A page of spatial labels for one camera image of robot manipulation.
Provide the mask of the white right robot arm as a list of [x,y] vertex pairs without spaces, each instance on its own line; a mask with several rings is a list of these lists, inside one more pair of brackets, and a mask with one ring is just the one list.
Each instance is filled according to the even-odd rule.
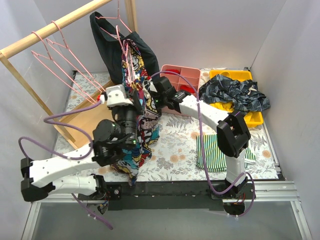
[[214,108],[187,91],[178,91],[167,77],[151,79],[150,94],[158,108],[167,107],[178,113],[196,118],[199,124],[206,124],[216,132],[217,146],[225,155],[226,188],[217,191],[209,183],[215,195],[227,194],[237,199],[245,192],[248,182],[245,169],[245,154],[251,138],[250,131],[239,111],[232,113]]

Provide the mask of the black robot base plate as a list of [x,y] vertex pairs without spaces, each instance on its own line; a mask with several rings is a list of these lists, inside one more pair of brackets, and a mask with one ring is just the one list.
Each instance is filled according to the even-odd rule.
[[120,210],[171,210],[207,209],[210,211],[230,210],[232,214],[244,212],[244,201],[255,196],[252,183],[241,190],[230,190],[216,195],[206,181],[149,181],[129,186],[125,182],[104,182],[102,196],[83,193],[83,201],[108,201],[110,211]]

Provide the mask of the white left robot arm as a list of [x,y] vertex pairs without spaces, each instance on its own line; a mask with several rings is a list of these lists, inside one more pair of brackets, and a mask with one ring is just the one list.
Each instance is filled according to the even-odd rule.
[[124,159],[138,142],[138,117],[142,115],[142,102],[137,90],[126,93],[122,85],[109,87],[97,103],[64,113],[64,117],[89,111],[106,105],[112,113],[112,120],[101,120],[92,135],[82,129],[89,140],[84,146],[66,154],[53,152],[55,157],[33,160],[26,155],[20,161],[22,181],[20,189],[26,202],[36,202],[57,193],[80,193],[103,199],[108,193],[104,178],[100,175],[77,177],[75,174],[88,169],[112,165]]

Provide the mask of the colourful comic print shorts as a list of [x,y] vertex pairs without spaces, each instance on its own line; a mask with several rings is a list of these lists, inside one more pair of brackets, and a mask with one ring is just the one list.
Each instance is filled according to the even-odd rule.
[[117,172],[128,174],[128,184],[134,186],[140,167],[146,160],[152,157],[151,145],[159,139],[158,120],[161,113],[156,109],[155,101],[150,94],[150,76],[147,73],[142,55],[133,40],[124,40],[128,44],[132,56],[135,80],[131,84],[127,80],[127,67],[125,56],[122,54],[122,84],[126,93],[131,93],[134,89],[138,91],[140,103],[142,104],[143,115],[137,117],[137,140],[132,150],[126,150],[123,159],[114,163],[111,167]]

